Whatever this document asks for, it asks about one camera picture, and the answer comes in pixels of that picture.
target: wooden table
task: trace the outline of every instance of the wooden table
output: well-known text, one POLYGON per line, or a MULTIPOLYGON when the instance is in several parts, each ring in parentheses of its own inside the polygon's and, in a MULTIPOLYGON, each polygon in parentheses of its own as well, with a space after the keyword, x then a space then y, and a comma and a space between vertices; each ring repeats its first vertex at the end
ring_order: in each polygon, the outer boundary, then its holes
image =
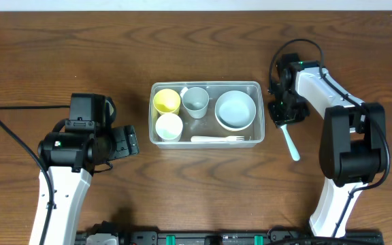
MULTIPOLYGON (((111 96, 115 125, 135 125, 136 157, 93 178, 79 230, 102 220, 167 230, 304 227, 321 194, 323 121, 312 111, 289 127, 291 160, 265 113, 265 139, 251 149, 159 150, 148 139, 155 82, 255 80, 265 102, 270 60, 285 41, 310 38, 331 75, 387 114, 392 156, 392 12, 39 12, 0 13, 0 105, 69 104, 74 92, 111 96)), ((317 59, 308 44, 285 52, 317 59)), ((0 112, 33 149, 68 110, 0 112)), ((0 244, 26 244, 39 170, 0 128, 0 244)), ((392 168, 361 194, 349 229, 380 229, 392 244, 392 168)))

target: yellow cup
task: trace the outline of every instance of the yellow cup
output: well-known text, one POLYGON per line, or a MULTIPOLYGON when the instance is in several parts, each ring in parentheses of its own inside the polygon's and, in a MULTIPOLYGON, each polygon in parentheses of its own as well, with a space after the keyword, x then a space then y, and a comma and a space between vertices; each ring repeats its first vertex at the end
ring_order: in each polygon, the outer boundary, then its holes
POLYGON ((154 107, 161 115, 168 112, 178 115, 180 105, 181 97, 172 89, 162 89, 154 96, 154 107))

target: white fork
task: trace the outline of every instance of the white fork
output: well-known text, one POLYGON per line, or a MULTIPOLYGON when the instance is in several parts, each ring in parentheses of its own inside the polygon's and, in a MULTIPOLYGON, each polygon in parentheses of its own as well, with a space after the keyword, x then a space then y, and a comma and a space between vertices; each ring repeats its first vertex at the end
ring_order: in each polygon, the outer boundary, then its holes
POLYGON ((228 137, 210 137, 210 136, 193 136, 192 142, 236 142, 243 141, 244 136, 228 136, 228 137))

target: fork handle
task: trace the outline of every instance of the fork handle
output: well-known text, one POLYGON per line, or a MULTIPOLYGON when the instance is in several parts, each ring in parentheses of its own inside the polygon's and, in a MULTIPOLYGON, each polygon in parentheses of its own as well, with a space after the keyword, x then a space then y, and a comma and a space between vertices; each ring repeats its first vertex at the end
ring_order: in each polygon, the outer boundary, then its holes
POLYGON ((192 142, 227 142, 225 137, 210 137, 210 136, 193 136, 190 141, 192 142))

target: cup handle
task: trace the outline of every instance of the cup handle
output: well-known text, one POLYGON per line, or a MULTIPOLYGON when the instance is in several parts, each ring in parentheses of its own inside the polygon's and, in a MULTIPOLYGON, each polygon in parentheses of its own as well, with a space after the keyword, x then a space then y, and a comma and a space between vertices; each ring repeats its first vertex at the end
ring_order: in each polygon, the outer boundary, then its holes
POLYGON ((189 90, 189 89, 188 89, 187 87, 184 87, 184 88, 181 90, 181 92, 180 92, 181 99, 183 99, 185 92, 187 92, 188 90, 189 90))

